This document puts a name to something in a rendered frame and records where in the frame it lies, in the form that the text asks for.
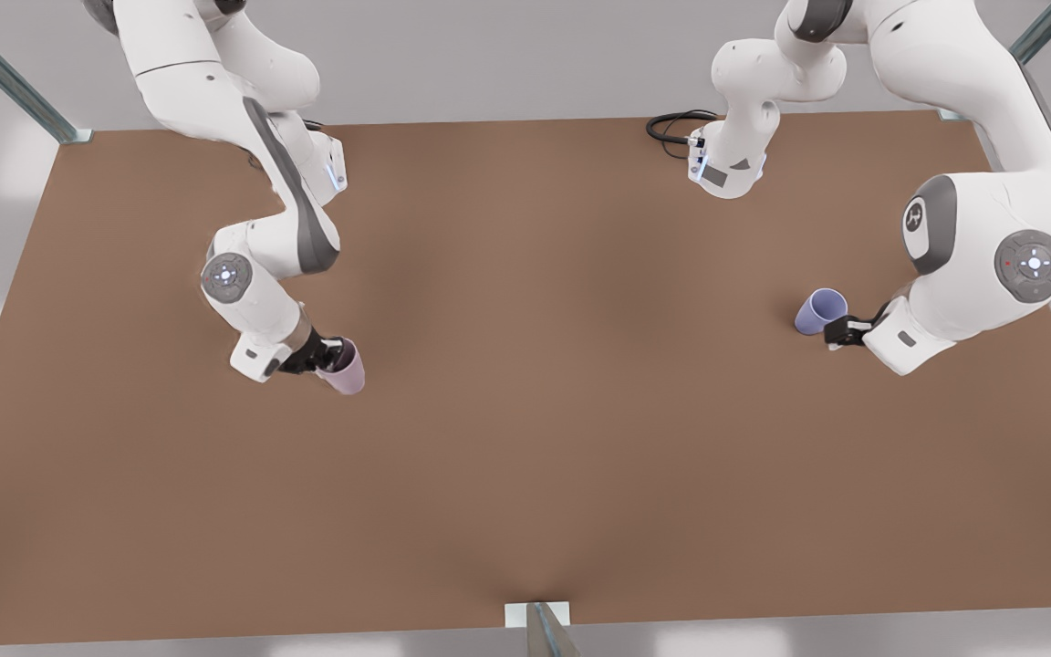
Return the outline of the purple cup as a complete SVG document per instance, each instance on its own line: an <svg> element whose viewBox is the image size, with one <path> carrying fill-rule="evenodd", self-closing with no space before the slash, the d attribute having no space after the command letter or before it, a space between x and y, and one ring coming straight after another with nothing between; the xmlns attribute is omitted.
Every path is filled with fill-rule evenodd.
<svg viewBox="0 0 1051 657"><path fill-rule="evenodd" d="M806 336L821 334L826 325L848 313L848 303L834 288L817 288L801 305L794 319L794 329Z"/></svg>

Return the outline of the silver frame post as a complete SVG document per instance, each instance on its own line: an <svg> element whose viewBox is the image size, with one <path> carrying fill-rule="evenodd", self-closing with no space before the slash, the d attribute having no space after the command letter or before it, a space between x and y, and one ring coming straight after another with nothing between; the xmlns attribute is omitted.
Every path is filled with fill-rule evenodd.
<svg viewBox="0 0 1051 657"><path fill-rule="evenodd" d="M568 632L570 624L566 601L504 604L504 627L526 629L526 657L583 657Z"/></svg>
<svg viewBox="0 0 1051 657"><path fill-rule="evenodd" d="M0 90L61 145L88 144L92 130L76 128L42 93L0 55Z"/></svg>
<svg viewBox="0 0 1051 657"><path fill-rule="evenodd" d="M976 4L1018 30L1008 50L1021 64L1033 61L1051 42L1051 0L976 0Z"/></svg>

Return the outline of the pink cup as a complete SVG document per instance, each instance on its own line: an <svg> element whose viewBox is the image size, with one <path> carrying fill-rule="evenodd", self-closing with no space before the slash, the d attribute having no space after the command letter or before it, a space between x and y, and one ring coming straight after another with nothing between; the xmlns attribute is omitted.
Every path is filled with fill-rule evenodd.
<svg viewBox="0 0 1051 657"><path fill-rule="evenodd" d="M335 337L322 341L325 358L314 373L343 395L358 394L366 384L366 371L354 341Z"/></svg>

